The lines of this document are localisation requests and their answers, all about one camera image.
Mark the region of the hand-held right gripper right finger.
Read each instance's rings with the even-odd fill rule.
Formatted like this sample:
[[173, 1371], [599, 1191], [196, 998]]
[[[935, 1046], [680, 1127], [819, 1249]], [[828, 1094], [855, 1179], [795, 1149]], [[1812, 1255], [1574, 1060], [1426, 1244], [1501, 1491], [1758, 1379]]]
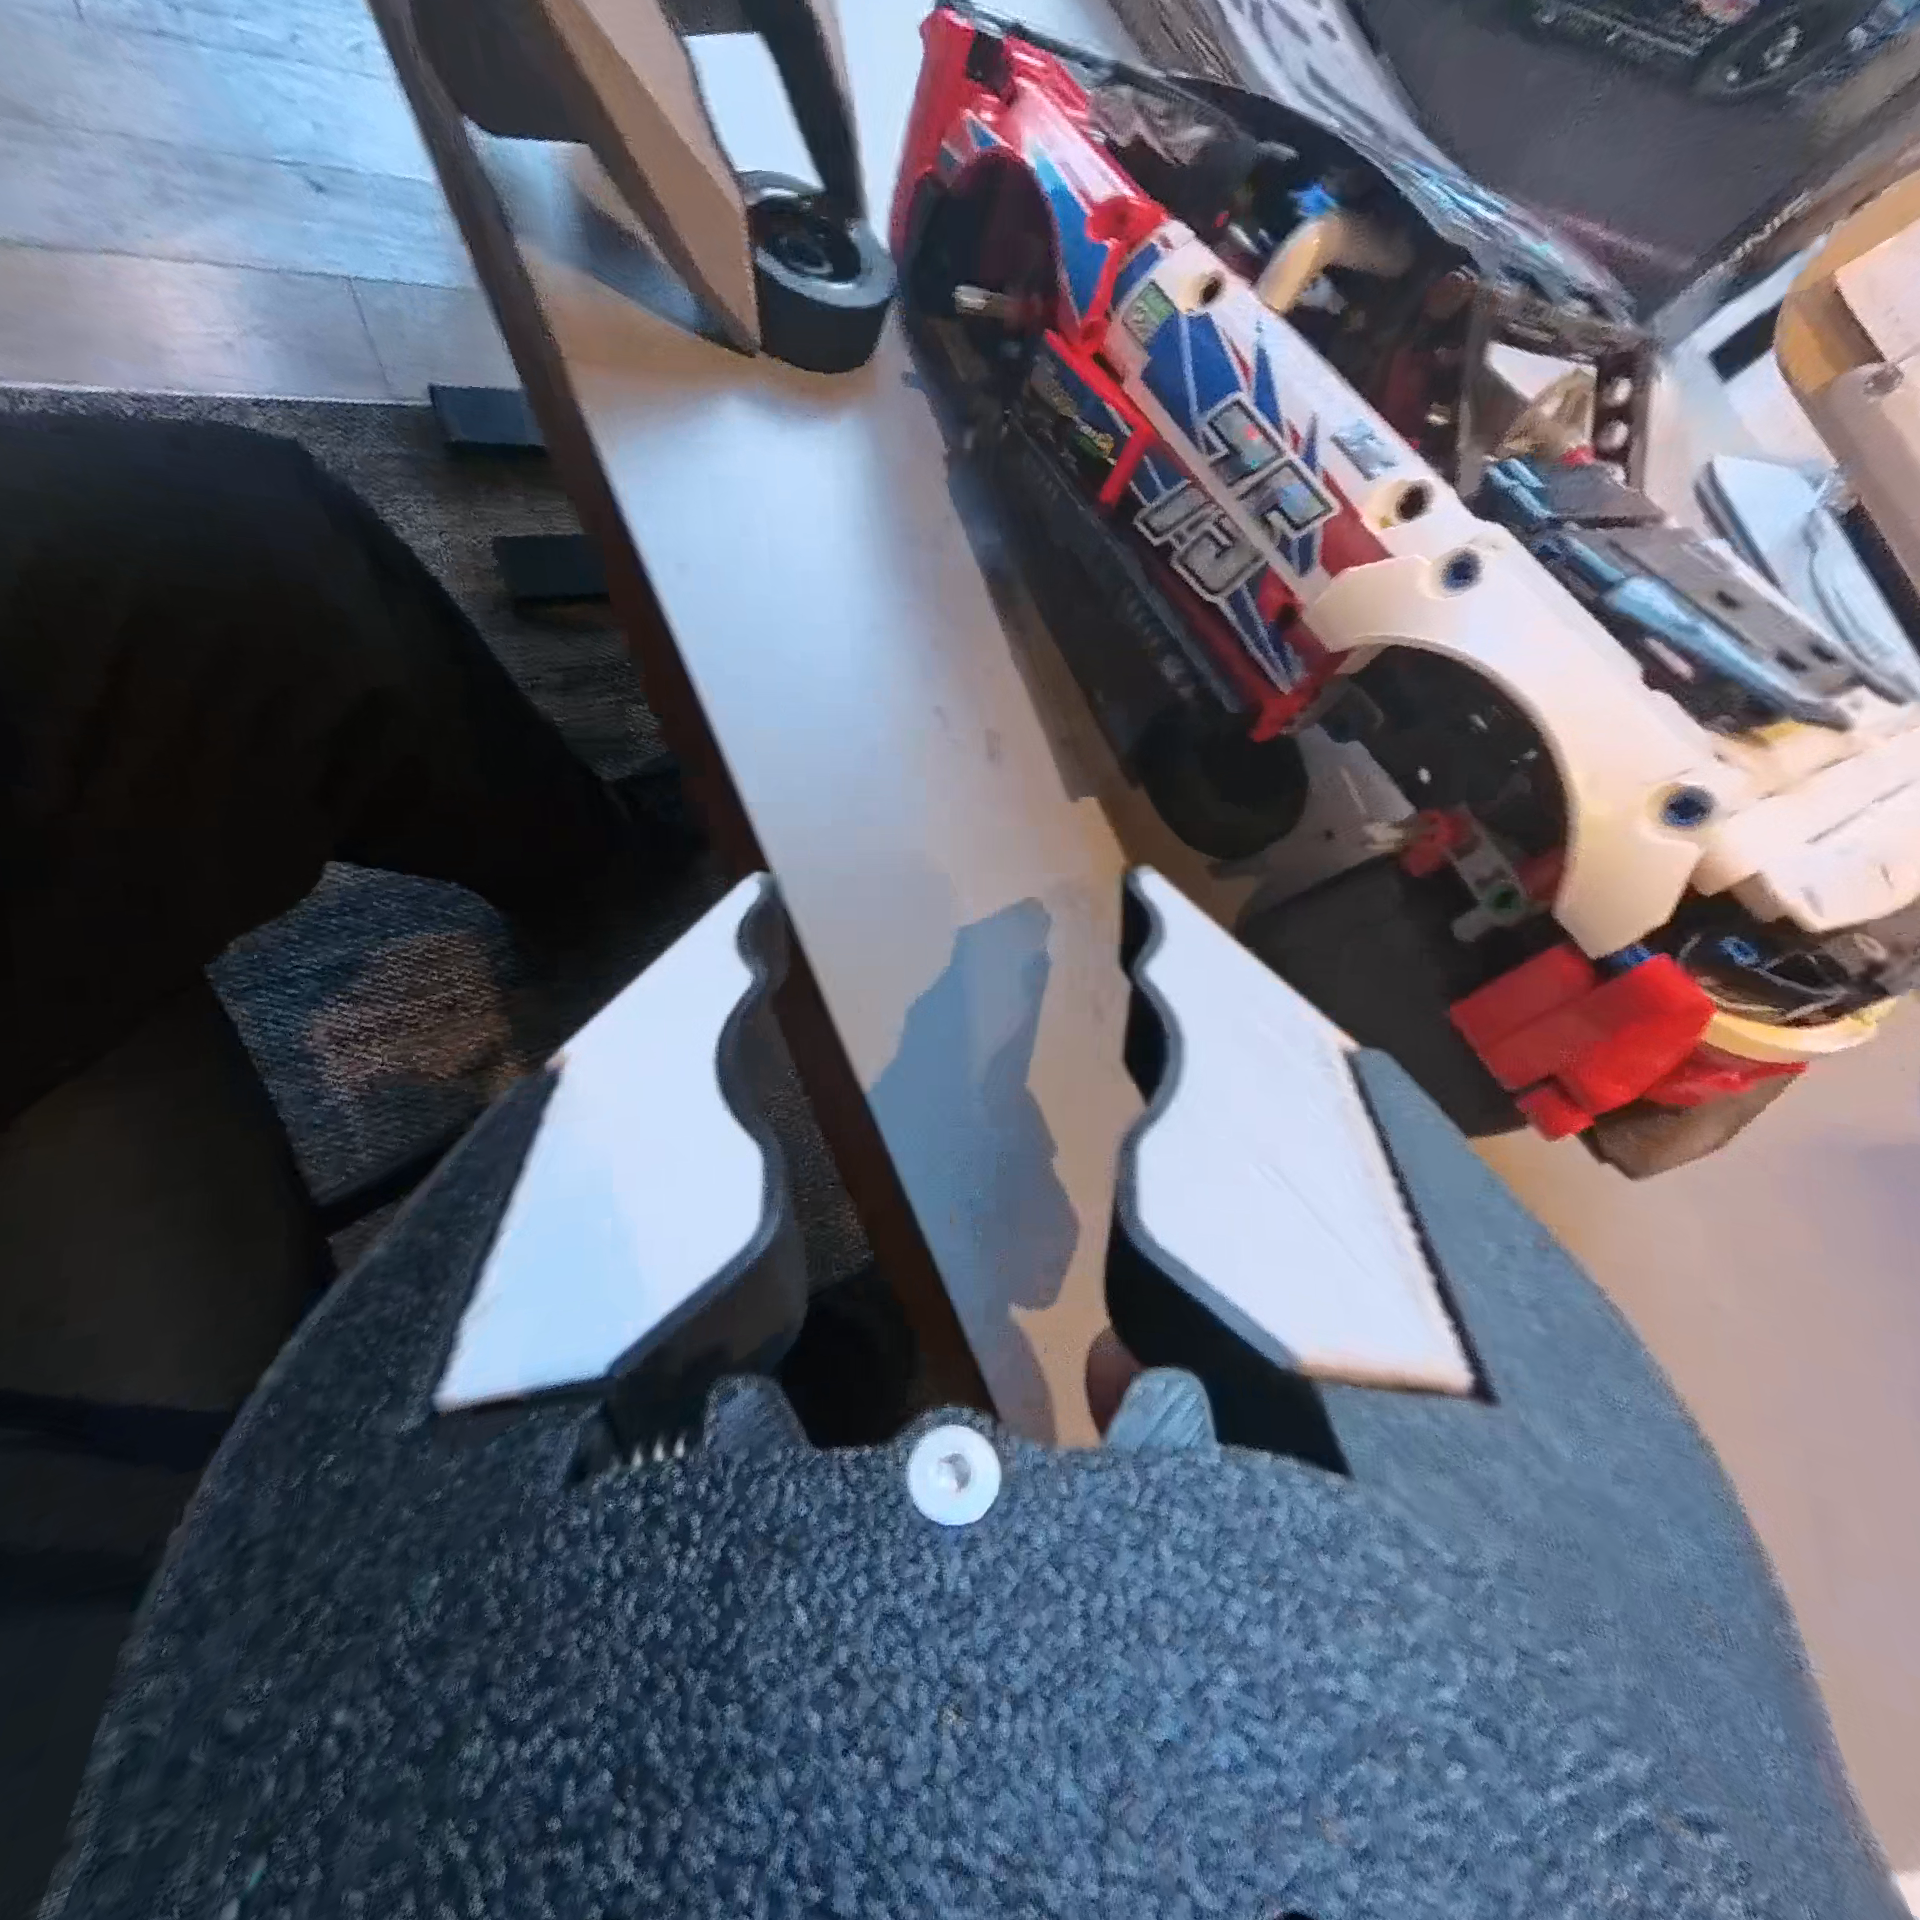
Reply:
[[1161, 868], [1122, 886], [1123, 1070], [1104, 1310], [1229, 1449], [1340, 1463], [1338, 1388], [1480, 1404], [1363, 1052]]

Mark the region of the black floor block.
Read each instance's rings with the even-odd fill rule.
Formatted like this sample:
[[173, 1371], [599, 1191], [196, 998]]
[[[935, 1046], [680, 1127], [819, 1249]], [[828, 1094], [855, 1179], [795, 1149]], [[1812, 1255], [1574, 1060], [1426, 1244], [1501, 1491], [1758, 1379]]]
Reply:
[[492, 560], [512, 605], [594, 605], [612, 600], [606, 563], [589, 532], [494, 538]]
[[548, 448], [518, 386], [429, 381], [425, 397], [440, 443], [460, 460], [530, 460]]

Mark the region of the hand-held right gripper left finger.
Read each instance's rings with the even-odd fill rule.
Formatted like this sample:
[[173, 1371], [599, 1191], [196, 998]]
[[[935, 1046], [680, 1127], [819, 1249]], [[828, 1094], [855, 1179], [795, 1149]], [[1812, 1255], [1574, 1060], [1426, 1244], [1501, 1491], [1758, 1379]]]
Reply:
[[498, 1223], [433, 1389], [473, 1425], [589, 1407], [589, 1455], [674, 1455], [709, 1389], [773, 1371], [808, 1258], [765, 1111], [787, 919], [741, 876], [541, 1074]]

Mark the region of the person's brown shirt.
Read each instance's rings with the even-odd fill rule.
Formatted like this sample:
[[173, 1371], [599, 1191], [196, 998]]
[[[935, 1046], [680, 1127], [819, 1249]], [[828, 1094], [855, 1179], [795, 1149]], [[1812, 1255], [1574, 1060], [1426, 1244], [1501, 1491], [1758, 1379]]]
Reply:
[[203, 975], [3, 1127], [3, 1516], [204, 1472], [334, 1277]]

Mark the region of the dark toy car box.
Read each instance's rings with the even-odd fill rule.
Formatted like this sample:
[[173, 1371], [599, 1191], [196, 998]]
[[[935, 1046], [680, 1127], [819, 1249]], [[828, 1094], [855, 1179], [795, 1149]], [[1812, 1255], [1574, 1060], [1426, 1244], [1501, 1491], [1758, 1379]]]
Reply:
[[1349, 2], [1426, 130], [1650, 312], [1918, 135], [1918, 2]]

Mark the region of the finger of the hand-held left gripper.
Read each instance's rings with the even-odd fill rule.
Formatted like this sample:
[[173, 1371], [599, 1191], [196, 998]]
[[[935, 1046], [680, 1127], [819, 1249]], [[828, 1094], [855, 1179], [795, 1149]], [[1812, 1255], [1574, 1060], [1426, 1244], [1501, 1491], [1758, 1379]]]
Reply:
[[725, 157], [800, 161], [841, 209], [868, 209], [840, 2], [680, 2], [680, 32]]
[[410, 2], [410, 17], [463, 121], [582, 145], [719, 335], [763, 351], [741, 187], [664, 2]]

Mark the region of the white brick toy race car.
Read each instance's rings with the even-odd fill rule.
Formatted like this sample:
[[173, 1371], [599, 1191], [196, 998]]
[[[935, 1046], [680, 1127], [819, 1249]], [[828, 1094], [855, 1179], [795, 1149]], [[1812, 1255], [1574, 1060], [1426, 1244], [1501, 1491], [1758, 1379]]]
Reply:
[[935, 2], [892, 247], [1123, 771], [1401, 797], [1242, 939], [1468, 1136], [1676, 1170], [1918, 1004], [1918, 655], [1641, 489], [1655, 344], [1534, 211]]

